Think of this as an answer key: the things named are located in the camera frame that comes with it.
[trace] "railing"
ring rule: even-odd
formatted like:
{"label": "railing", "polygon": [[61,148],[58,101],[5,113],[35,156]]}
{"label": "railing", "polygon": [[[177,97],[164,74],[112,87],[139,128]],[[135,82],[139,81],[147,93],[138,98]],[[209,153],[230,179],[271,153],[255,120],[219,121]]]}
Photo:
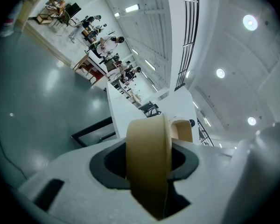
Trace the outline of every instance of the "railing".
{"label": "railing", "polygon": [[203,125],[200,123],[199,119],[197,119],[198,122],[198,132],[199,132],[199,140],[203,145],[207,146],[214,146],[213,142],[211,141],[209,135],[205,131]]}
{"label": "railing", "polygon": [[199,0],[184,1],[186,6],[186,28],[184,45],[182,47],[182,62],[178,73],[176,89],[183,86],[183,81],[186,77],[186,73],[192,57],[198,27]]}

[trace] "black cable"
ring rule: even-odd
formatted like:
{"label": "black cable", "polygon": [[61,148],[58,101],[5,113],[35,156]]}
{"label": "black cable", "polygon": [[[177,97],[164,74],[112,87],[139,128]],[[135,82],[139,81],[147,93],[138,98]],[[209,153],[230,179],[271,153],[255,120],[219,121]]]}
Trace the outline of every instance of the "black cable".
{"label": "black cable", "polygon": [[7,161],[9,161],[16,169],[18,169],[24,176],[24,178],[27,180],[27,177],[25,176],[24,172],[22,171],[22,169],[20,169],[18,166],[16,166],[8,157],[7,155],[5,154],[5,151],[3,149],[3,146],[2,146],[2,143],[1,143],[1,139],[0,139],[0,148],[2,150],[2,153],[4,155],[4,157],[7,159]]}

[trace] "gray floor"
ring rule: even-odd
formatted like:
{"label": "gray floor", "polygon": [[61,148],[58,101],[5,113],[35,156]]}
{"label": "gray floor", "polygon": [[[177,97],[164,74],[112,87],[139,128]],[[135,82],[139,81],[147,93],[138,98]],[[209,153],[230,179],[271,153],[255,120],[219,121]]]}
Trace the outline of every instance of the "gray floor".
{"label": "gray floor", "polygon": [[[81,148],[70,136],[109,116],[106,93],[29,35],[0,38],[0,171],[8,184],[17,187],[56,157]],[[110,125],[86,141],[113,131]]]}

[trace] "black hair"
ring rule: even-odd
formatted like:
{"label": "black hair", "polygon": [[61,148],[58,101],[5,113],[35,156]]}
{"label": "black hair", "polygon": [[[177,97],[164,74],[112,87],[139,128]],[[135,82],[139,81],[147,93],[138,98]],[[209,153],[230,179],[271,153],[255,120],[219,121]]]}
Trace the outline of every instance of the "black hair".
{"label": "black hair", "polygon": [[120,36],[118,41],[119,41],[119,43],[123,43],[125,41],[125,38],[123,36]]}

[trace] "ceiling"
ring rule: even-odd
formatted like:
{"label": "ceiling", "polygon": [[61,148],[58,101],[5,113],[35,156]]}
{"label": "ceiling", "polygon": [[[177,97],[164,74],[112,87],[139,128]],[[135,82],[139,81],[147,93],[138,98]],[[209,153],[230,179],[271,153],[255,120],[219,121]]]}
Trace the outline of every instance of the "ceiling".
{"label": "ceiling", "polygon": [[[243,17],[253,15],[258,28],[249,31]],[[280,23],[265,0],[220,0],[207,55],[189,88],[198,104],[197,117],[212,140],[239,141],[274,122],[259,93],[260,85],[280,62]],[[216,76],[223,69],[225,78]],[[256,118],[250,126],[247,119]]]}
{"label": "ceiling", "polygon": [[[118,23],[125,35],[129,48],[136,50],[133,53],[136,63],[160,90],[169,87],[171,64],[168,62],[171,53],[171,44],[167,41],[171,36],[169,11],[164,7],[168,0],[107,0],[114,13],[119,12]],[[140,10],[126,13],[125,8],[139,4]],[[148,60],[155,68],[150,68]]]}

